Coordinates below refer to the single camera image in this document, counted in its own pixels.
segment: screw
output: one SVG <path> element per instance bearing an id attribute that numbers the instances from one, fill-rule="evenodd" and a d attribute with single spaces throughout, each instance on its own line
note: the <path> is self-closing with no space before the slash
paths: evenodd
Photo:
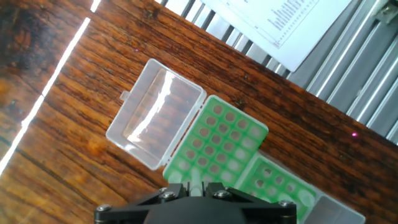
<path id="1" fill-rule="evenodd" d="M 383 14 L 383 16 L 386 16 L 388 14 L 390 14 L 394 9 L 390 6 L 386 6 L 381 13 Z"/>
<path id="2" fill-rule="evenodd" d="M 286 207 L 286 206 L 289 206 L 289 205 L 293 205 L 293 204 L 294 204 L 294 202 L 291 202 L 291 201 L 288 201 L 288 200 L 281 200 L 279 202 L 279 205 L 283 206 L 283 207 Z"/>
<path id="3" fill-rule="evenodd" d="M 216 198 L 225 198 L 229 195 L 229 192 L 226 190 L 219 190 L 213 194 L 214 197 Z"/>
<path id="4" fill-rule="evenodd" d="M 112 205 L 107 205 L 107 204 L 105 204 L 105 205 L 100 205 L 100 206 L 98 206 L 97 211 L 99 211 L 99 212 L 105 212 L 105 211 L 110 210 L 111 208 L 112 208 Z"/>
<path id="5" fill-rule="evenodd" d="M 175 198 L 175 193 L 174 192 L 164 192 L 162 194 L 162 197 L 164 199 L 171 199 L 171 198 Z"/>

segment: clear plastic lid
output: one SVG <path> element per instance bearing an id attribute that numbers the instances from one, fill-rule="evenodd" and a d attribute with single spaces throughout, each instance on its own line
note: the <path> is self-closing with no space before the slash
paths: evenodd
<path id="1" fill-rule="evenodd" d="M 206 91 L 150 59 L 106 137 L 152 170 L 163 166 L 206 98 Z"/>

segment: metal bar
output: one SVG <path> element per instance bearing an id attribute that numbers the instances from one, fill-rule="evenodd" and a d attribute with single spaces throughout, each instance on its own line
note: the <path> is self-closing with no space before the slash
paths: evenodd
<path id="1" fill-rule="evenodd" d="M 264 61 L 268 54 L 263 51 L 258 45 L 252 44 L 246 55 L 256 62 L 261 63 Z"/>
<path id="2" fill-rule="evenodd" d="M 167 9 L 170 9 L 172 12 L 180 16 L 187 4 L 188 0 L 168 0 L 165 6 Z"/>
<path id="3" fill-rule="evenodd" d="M 398 120 L 391 128 L 390 133 L 387 135 L 387 139 L 398 145 Z"/>
<path id="4" fill-rule="evenodd" d="M 229 23 L 225 22 L 224 19 L 222 19 L 219 15 L 216 14 L 213 17 L 213 20 L 211 20 L 211 22 L 209 23 L 206 31 L 209 34 L 215 36 L 216 38 L 221 39 L 228 30 L 228 27 L 230 26 L 231 25 Z"/>
<path id="5" fill-rule="evenodd" d="M 229 25 L 229 27 L 225 31 L 223 37 L 221 38 L 221 41 L 226 42 L 229 39 L 229 37 L 231 36 L 232 31 L 234 31 L 234 27 Z"/>
<path id="6" fill-rule="evenodd" d="M 280 76 L 283 76 L 286 75 L 285 74 L 286 70 L 287 70 L 286 67 L 284 67 L 282 64 L 279 64 L 275 69 L 275 73 Z"/>
<path id="7" fill-rule="evenodd" d="M 333 48 L 360 3 L 361 1 L 359 0 L 351 1 L 303 61 L 301 66 L 295 72 L 292 72 L 287 76 L 288 80 L 302 88 L 308 87 L 311 79 L 315 76 L 322 63 L 325 61 L 330 50 Z"/>
<path id="8" fill-rule="evenodd" d="M 347 115 L 366 124 L 376 111 L 392 83 L 398 78 L 398 37 L 396 37 L 367 80 Z"/>
<path id="9" fill-rule="evenodd" d="M 234 29 L 225 43 L 231 47 L 235 46 L 241 36 L 242 34 L 237 29 Z"/>
<path id="10" fill-rule="evenodd" d="M 379 23 L 369 34 L 363 46 L 345 71 L 336 88 L 326 101 L 341 112 L 347 112 L 361 91 L 366 80 L 394 40 L 398 31 L 398 20 L 394 24 Z"/>
<path id="11" fill-rule="evenodd" d="M 269 61 L 271 60 L 271 55 L 267 55 L 264 60 L 261 62 L 261 65 L 263 66 L 267 66 L 267 64 L 269 63 Z"/>
<path id="12" fill-rule="evenodd" d="M 325 62 L 309 84 L 307 91 L 326 100 L 373 29 L 374 1 L 365 0 L 348 23 Z"/>
<path id="13" fill-rule="evenodd" d="M 376 112 L 367 123 L 367 127 L 386 136 L 398 119 L 398 79 L 381 101 Z"/>
<path id="14" fill-rule="evenodd" d="M 238 41 L 236 41 L 232 47 L 241 52 L 244 46 L 246 46 L 247 42 L 249 42 L 249 39 L 245 35 L 241 35 Z"/>
<path id="15" fill-rule="evenodd" d="M 279 65 L 280 65 L 280 63 L 276 59 L 271 58 L 266 67 L 269 70 L 275 71 Z"/>
<path id="16" fill-rule="evenodd" d="M 209 12 L 209 14 L 207 15 L 205 21 L 203 22 L 203 24 L 201 25 L 200 28 L 206 30 L 207 27 L 209 26 L 211 20 L 213 20 L 215 14 L 216 14 L 216 12 L 213 11 L 213 10 L 211 10 L 211 11 Z"/>
<path id="17" fill-rule="evenodd" d="M 208 15 L 210 14 L 211 9 L 205 5 L 201 8 L 201 11 L 198 12 L 196 18 L 194 21 L 192 21 L 196 26 L 202 27 L 202 25 L 205 23 Z"/>
<path id="18" fill-rule="evenodd" d="M 246 45 L 243 47 L 242 49 L 242 54 L 246 55 L 247 52 L 249 51 L 249 49 L 251 48 L 251 46 L 253 45 L 253 41 L 249 40 Z"/>
<path id="19" fill-rule="evenodd" d="M 200 12 L 203 10 L 204 7 L 205 5 L 202 2 L 195 1 L 195 3 L 193 3 L 191 10 L 187 14 L 186 20 L 195 23 L 195 21 L 199 17 Z"/>
<path id="20" fill-rule="evenodd" d="M 188 4 L 185 6 L 185 9 L 181 13 L 181 17 L 187 18 L 188 13 L 191 11 L 195 0 L 189 0 Z"/>
<path id="21" fill-rule="evenodd" d="M 162 1 L 160 2 L 160 4 L 161 4 L 162 6 L 165 6 L 165 5 L 167 4 L 167 1 L 169 1 L 169 0 L 162 0 Z"/>

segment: paper document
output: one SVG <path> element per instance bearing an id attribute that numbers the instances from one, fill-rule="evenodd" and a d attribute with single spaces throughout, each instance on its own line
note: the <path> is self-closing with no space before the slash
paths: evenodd
<path id="1" fill-rule="evenodd" d="M 294 72 L 350 0 L 202 0 Z"/>

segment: wooden table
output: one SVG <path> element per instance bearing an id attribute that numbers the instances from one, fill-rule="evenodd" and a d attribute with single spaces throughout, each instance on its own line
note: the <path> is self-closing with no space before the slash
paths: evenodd
<path id="1" fill-rule="evenodd" d="M 92 223 L 167 185 L 105 138 L 150 58 L 267 124 L 262 151 L 368 223 L 398 223 L 396 145 L 153 1 L 91 3 L 0 1 L 2 155 L 91 19 L 1 175 L 1 223 Z"/>

